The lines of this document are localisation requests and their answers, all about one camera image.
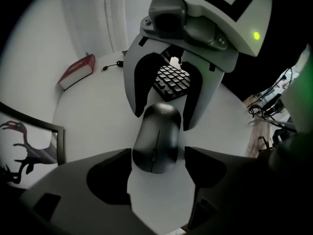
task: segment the book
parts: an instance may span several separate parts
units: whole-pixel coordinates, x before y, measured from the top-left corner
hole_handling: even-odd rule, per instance
[[[73,84],[92,74],[94,64],[95,57],[93,54],[78,60],[65,71],[58,84],[60,84],[64,90],[68,89]]]

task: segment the white table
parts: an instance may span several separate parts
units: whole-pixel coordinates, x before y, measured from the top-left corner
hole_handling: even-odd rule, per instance
[[[123,68],[105,65],[123,60],[116,52],[96,60],[95,73],[78,82],[62,95],[53,123],[65,128],[67,162],[103,152],[132,148],[141,118],[137,118],[126,98]],[[169,102],[183,113],[186,96]],[[150,90],[147,106],[163,101]],[[252,127],[243,103],[220,85],[199,124],[180,132],[180,147],[196,146],[217,152],[244,156]],[[128,181],[133,211],[158,234],[185,225],[190,217],[194,184],[179,160],[172,171],[151,174],[133,164]]]

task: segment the mouse scroll wheel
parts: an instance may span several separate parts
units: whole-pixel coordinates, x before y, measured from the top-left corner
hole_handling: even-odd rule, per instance
[[[156,161],[157,158],[157,149],[153,149],[152,152],[152,162],[154,163]]]

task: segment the keyboard key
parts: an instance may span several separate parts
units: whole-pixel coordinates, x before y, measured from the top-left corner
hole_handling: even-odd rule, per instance
[[[158,83],[158,86],[159,86],[161,89],[163,89],[163,88],[165,87],[165,84],[164,84],[162,81],[160,81],[160,82]]]
[[[182,82],[183,82],[183,84],[184,84],[185,86],[187,86],[187,87],[190,86],[190,84],[189,84],[186,80],[182,80]]]
[[[176,83],[170,82],[170,83],[168,83],[168,86],[169,86],[169,87],[175,87],[175,86],[176,86]]]
[[[164,81],[165,83],[171,82],[171,80],[170,80],[168,77],[164,78],[163,81]]]
[[[187,87],[183,83],[178,83],[177,84],[182,90],[186,90]]]
[[[165,95],[167,96],[172,96],[173,95],[173,92],[171,90],[166,90],[165,91]]]
[[[179,94],[179,93],[181,92],[181,88],[178,87],[178,86],[174,87],[174,92],[175,92],[176,94]]]

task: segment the keyboard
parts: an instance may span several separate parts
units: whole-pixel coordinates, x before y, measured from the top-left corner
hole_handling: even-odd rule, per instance
[[[188,93],[190,75],[173,66],[163,66],[157,72],[153,88],[165,102],[172,101]]]

